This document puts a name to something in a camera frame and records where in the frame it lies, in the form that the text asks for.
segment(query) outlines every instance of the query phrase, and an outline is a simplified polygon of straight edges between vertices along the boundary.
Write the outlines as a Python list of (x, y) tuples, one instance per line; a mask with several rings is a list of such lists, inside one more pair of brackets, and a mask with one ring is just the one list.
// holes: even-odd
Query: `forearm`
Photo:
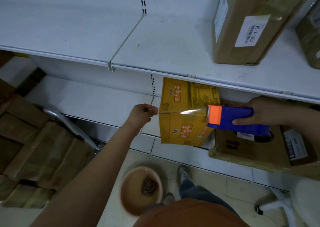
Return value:
[(286, 112), (286, 125), (304, 135), (314, 146), (320, 145), (320, 112), (301, 106), (291, 106)]
[(137, 133), (124, 124), (31, 226), (96, 226)]

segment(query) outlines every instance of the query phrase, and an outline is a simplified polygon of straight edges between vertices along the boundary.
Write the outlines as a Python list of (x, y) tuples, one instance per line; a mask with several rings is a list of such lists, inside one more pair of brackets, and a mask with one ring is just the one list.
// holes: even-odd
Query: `tiled floor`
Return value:
[[(171, 192), (175, 199), (180, 199), (177, 183), (177, 171), (180, 164), (130, 150), (122, 165), (98, 227), (133, 226), (137, 218), (128, 215), (122, 209), (119, 202), (119, 185), (126, 172), (141, 165), (153, 168), (162, 179), (164, 192)], [(256, 202), (274, 199), (274, 195), (269, 188), (198, 168), (190, 167), (189, 169), (196, 185), (202, 185), (230, 204), (250, 226), (281, 227), (287, 225), (285, 214), (280, 209), (268, 211), (263, 216), (254, 212), (254, 204)], [(0, 225), (29, 226), (39, 213), (40, 211), (32, 209), (0, 208)]]

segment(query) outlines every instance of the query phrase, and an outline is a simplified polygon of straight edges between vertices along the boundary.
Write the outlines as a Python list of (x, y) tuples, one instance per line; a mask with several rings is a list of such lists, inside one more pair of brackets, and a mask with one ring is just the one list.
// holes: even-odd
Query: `gray shoe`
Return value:
[(168, 205), (168, 204), (171, 204), (171, 203), (174, 203), (176, 200), (174, 199), (174, 196), (172, 193), (168, 193), (167, 196), (165, 197), (165, 199), (162, 201), (162, 203), (164, 205)]
[(179, 180), (179, 183), (181, 186), (182, 182), (184, 180), (190, 180), (192, 181), (192, 176), (191, 176), (191, 173), (190, 171), (188, 170), (188, 168), (186, 168), (185, 166), (180, 166), (179, 169), (178, 169), (178, 180)]

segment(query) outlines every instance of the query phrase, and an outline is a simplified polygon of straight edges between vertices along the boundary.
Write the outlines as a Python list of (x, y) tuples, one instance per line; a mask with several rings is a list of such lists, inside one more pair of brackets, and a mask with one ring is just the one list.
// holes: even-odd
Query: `blue jeans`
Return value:
[(220, 197), (217, 197), (216, 195), (212, 194), (210, 191), (208, 191), (206, 188), (202, 186), (195, 186), (193, 182), (191, 182), (190, 180), (184, 180), (182, 182), (179, 189), (179, 194), (181, 199), (194, 198), (197, 200), (222, 205), (229, 209), (231, 212), (238, 215), (236, 211), (229, 204), (223, 201)]

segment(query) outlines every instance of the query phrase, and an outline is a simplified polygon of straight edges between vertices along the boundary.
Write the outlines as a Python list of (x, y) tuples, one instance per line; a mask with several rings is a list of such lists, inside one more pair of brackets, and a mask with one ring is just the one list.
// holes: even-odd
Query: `brown shirt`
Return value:
[(236, 214), (222, 205), (185, 198), (144, 213), (134, 227), (248, 227)]

